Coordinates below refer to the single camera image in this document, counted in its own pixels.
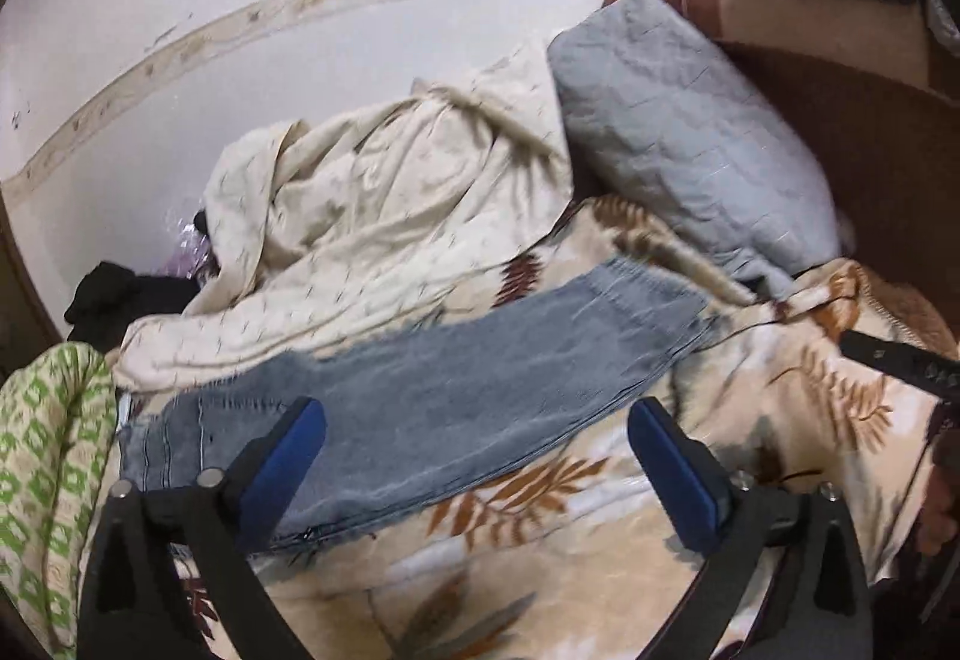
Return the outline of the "person right hand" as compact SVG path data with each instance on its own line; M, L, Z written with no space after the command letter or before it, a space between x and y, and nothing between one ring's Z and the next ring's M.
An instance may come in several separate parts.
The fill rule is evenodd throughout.
M935 556L958 533L958 429L937 439L923 507L918 515L916 546Z

